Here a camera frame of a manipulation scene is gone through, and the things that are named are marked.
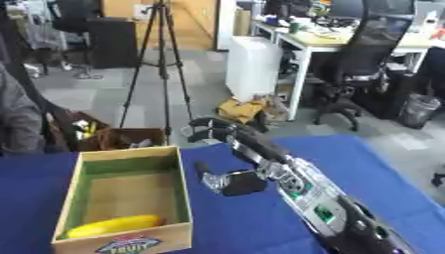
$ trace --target box label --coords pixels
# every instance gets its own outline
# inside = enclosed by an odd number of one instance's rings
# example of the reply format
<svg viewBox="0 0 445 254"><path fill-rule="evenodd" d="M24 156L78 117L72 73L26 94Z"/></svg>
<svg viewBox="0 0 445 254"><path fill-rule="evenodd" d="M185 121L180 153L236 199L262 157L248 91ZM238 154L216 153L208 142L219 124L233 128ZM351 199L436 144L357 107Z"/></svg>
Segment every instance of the box label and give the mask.
<svg viewBox="0 0 445 254"><path fill-rule="evenodd" d="M101 254L139 254L160 242L161 240L147 238L143 235L121 237L114 239L95 252Z"/></svg>

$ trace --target white box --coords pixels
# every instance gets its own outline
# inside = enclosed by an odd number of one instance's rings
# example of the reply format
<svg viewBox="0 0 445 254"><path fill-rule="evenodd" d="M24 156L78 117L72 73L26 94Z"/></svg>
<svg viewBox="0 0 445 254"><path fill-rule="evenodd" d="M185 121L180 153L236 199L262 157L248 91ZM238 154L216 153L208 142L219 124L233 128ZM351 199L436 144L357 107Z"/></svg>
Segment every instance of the white box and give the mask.
<svg viewBox="0 0 445 254"><path fill-rule="evenodd" d="M259 37L232 37L225 83L240 102L273 94L282 50Z"/></svg>

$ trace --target chair armrest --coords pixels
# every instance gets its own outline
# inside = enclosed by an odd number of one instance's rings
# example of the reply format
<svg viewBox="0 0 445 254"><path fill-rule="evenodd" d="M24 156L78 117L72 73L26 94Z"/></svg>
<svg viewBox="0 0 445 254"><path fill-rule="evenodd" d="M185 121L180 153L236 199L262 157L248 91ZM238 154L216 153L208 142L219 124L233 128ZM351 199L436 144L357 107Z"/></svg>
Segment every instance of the chair armrest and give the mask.
<svg viewBox="0 0 445 254"><path fill-rule="evenodd" d="M57 5L58 5L57 1L48 2L48 9L50 10L51 16L55 20L61 19L58 12L56 11Z"/></svg>

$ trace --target trash can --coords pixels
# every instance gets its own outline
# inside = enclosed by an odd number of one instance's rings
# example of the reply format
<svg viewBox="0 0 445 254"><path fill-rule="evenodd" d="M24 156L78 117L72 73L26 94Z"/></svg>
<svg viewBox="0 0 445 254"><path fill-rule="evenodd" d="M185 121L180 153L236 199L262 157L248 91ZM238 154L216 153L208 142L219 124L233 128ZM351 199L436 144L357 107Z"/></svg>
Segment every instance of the trash can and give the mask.
<svg viewBox="0 0 445 254"><path fill-rule="evenodd" d="M400 114L399 121L406 127L421 129L440 104L440 101L432 96L412 93Z"/></svg>

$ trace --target chair backrest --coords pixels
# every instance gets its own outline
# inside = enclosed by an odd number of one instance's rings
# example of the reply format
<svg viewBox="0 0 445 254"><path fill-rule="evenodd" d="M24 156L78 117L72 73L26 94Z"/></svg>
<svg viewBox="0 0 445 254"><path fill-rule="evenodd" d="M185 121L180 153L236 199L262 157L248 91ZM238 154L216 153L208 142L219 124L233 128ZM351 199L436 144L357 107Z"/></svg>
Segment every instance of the chair backrest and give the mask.
<svg viewBox="0 0 445 254"><path fill-rule="evenodd" d="M363 0L364 14L350 41L324 63L318 75L334 84L348 76L378 74L408 31L415 14L413 0Z"/></svg>
<svg viewBox="0 0 445 254"><path fill-rule="evenodd" d="M50 3L55 3L61 19L94 18L100 10L100 0L56 0Z"/></svg>

